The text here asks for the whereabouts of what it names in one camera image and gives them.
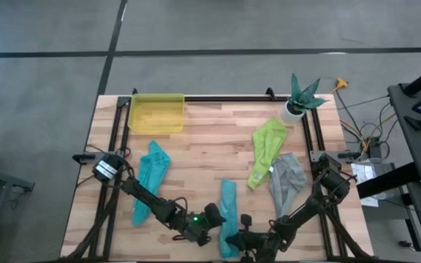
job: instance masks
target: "lime green towel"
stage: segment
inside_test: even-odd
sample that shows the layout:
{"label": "lime green towel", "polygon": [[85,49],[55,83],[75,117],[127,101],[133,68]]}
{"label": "lime green towel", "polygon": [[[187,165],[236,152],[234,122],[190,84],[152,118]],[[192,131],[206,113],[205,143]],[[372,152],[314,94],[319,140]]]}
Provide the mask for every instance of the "lime green towel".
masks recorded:
{"label": "lime green towel", "polygon": [[253,133],[254,166],[248,178],[248,186],[255,189],[268,174],[269,167],[287,136],[287,128],[275,118]]}

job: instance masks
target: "white paper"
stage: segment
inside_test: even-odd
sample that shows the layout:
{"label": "white paper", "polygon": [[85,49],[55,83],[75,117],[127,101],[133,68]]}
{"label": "white paper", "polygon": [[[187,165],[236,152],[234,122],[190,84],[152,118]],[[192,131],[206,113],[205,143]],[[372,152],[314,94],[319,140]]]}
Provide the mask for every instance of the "white paper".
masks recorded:
{"label": "white paper", "polygon": [[[353,174],[357,176],[357,183],[363,183],[375,176],[373,168],[369,165],[351,164],[351,167]],[[373,197],[363,198],[360,203],[365,206],[378,207],[378,200]]]}

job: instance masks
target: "green leaves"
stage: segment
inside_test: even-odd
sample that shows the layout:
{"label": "green leaves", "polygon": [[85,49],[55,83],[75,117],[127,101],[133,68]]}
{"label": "green leaves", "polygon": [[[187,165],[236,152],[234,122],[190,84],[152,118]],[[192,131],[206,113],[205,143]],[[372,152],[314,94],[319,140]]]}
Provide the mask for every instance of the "green leaves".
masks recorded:
{"label": "green leaves", "polygon": [[313,98],[308,103],[304,104],[304,107],[307,109],[314,109],[321,106],[323,103],[327,102],[327,100],[322,98]]}
{"label": "green leaves", "polygon": [[292,74],[292,98],[290,99],[290,104],[295,110],[306,112],[307,109],[314,109],[326,102],[325,99],[314,98],[319,81],[320,79],[317,79],[302,92],[300,85],[298,85],[297,76]]}
{"label": "green leaves", "polygon": [[310,99],[313,98],[313,95],[316,93],[316,90],[318,89],[319,81],[320,79],[317,79],[314,83],[312,83],[302,92],[300,98],[298,99],[299,103],[302,103],[302,104],[308,103]]}
{"label": "green leaves", "polygon": [[297,102],[301,96],[300,85],[298,85],[298,79],[295,74],[292,73],[292,101]]}

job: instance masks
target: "white pot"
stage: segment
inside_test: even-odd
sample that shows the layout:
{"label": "white pot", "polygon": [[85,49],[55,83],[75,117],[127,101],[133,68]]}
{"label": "white pot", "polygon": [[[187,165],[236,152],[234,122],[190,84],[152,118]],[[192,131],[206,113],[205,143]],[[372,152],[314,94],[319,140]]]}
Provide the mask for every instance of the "white pot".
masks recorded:
{"label": "white pot", "polygon": [[305,115],[305,113],[302,113],[302,114],[299,114],[299,115],[295,115],[295,114],[291,113],[287,109],[288,104],[289,104],[289,101],[285,102],[284,109],[282,109],[282,113],[281,113],[282,120],[285,121],[286,123],[296,123],[296,122],[300,121],[301,118]]}

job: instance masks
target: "desk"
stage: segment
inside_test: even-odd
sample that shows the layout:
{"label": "desk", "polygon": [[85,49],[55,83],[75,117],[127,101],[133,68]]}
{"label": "desk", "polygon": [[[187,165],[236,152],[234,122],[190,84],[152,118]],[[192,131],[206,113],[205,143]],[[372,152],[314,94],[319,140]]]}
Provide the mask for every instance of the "desk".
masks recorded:
{"label": "desk", "polygon": [[[329,102],[319,108],[319,119],[326,150],[345,150],[344,136],[332,95],[322,95]],[[88,143],[107,150],[117,96],[100,96],[96,104]],[[190,211],[201,211],[209,202],[219,203],[222,179],[237,183],[238,214],[253,217],[255,232],[266,232],[268,220],[275,218],[275,208],[269,192],[269,180],[255,191],[246,186],[254,163],[251,134],[269,118],[279,118],[283,102],[186,102],[185,124],[178,134],[129,133],[127,146],[131,155],[127,160],[138,171],[138,161],[148,153],[148,143],[156,140],[170,156],[170,169],[160,188],[165,199],[185,197]],[[119,131],[123,130],[120,121]],[[281,146],[281,153],[294,152],[304,166],[308,186],[297,195],[292,211],[303,204],[311,193],[311,173],[307,157],[302,123],[287,125],[288,135]],[[78,180],[91,175],[91,166],[80,170]],[[83,183],[75,192],[61,255],[69,254],[83,239],[94,222],[101,184],[95,180]],[[120,193],[115,217],[110,260],[123,261],[203,261],[220,259],[218,234],[220,228],[210,231],[212,241],[203,247],[188,241],[172,241],[177,233],[162,226],[150,216],[138,227],[131,224],[134,198]],[[355,187],[339,205],[341,221],[364,251],[373,254]],[[335,235],[330,227],[332,243]],[[99,245],[103,246],[101,235]],[[277,260],[325,259],[319,218],[312,218],[303,225],[295,241],[285,253],[278,253]]]}
{"label": "desk", "polygon": [[[405,116],[421,120],[421,115],[411,110],[412,106],[421,100],[421,93],[415,95],[417,98],[410,98],[403,94],[399,85],[390,86],[387,91],[414,162],[399,167],[373,180],[359,184],[357,186],[359,195],[362,198],[369,197],[392,188],[406,185],[409,190],[409,195],[405,196],[407,200],[405,202],[406,205],[413,204],[417,210],[421,211],[421,131],[413,130],[404,120]],[[417,217],[421,224],[421,213],[417,213]],[[412,231],[410,227],[409,231],[411,232],[414,246],[417,248],[417,244],[420,244],[420,241],[417,239],[418,236],[414,233],[415,230]]]}

